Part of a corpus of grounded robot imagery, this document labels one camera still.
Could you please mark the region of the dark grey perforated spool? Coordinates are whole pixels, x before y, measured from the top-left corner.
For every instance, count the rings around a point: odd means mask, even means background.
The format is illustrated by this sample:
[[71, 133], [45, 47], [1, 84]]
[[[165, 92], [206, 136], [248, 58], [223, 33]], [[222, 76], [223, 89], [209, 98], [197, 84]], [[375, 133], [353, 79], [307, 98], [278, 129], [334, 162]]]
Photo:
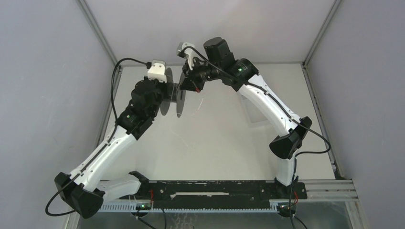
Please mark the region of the dark grey perforated spool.
[[183, 112], [186, 97], [186, 91], [181, 89], [181, 84], [185, 79], [185, 75], [184, 73], [181, 73], [179, 82], [175, 83], [173, 81], [171, 68], [167, 68], [165, 70], [165, 74], [167, 76], [166, 91], [164, 93], [163, 101], [160, 104], [160, 113], [165, 116], [169, 111], [170, 105], [176, 104], [176, 115], [178, 118], [180, 118]]

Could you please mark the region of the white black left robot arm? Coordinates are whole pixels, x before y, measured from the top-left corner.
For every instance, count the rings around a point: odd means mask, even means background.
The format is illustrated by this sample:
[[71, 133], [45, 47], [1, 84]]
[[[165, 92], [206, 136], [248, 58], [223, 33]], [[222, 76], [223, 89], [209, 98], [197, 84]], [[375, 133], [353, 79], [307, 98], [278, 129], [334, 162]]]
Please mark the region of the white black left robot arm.
[[114, 129], [104, 141], [70, 173], [60, 172], [54, 179], [61, 199], [88, 219], [95, 215], [104, 203], [134, 195], [143, 199], [149, 194], [149, 186], [135, 172], [122, 178], [102, 181], [107, 169], [132, 144], [136, 143], [153, 124], [160, 107], [168, 109], [176, 97], [178, 85], [145, 78], [131, 92], [131, 100], [115, 122]]

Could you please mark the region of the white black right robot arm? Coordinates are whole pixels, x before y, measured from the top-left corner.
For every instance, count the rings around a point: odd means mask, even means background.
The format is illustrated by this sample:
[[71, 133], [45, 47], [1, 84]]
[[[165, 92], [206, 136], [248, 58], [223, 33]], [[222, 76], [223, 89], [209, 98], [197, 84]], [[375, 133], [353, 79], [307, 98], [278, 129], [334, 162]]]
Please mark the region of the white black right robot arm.
[[289, 198], [295, 192], [294, 159], [306, 137], [312, 120], [300, 117], [288, 108], [270, 89], [259, 70], [246, 58], [236, 59], [227, 41], [214, 37], [203, 45], [202, 55], [193, 44], [180, 43], [177, 56], [184, 58], [184, 76], [180, 88], [200, 92], [206, 82], [221, 80], [249, 100], [273, 125], [276, 138], [269, 144], [277, 157], [276, 192], [281, 198]]

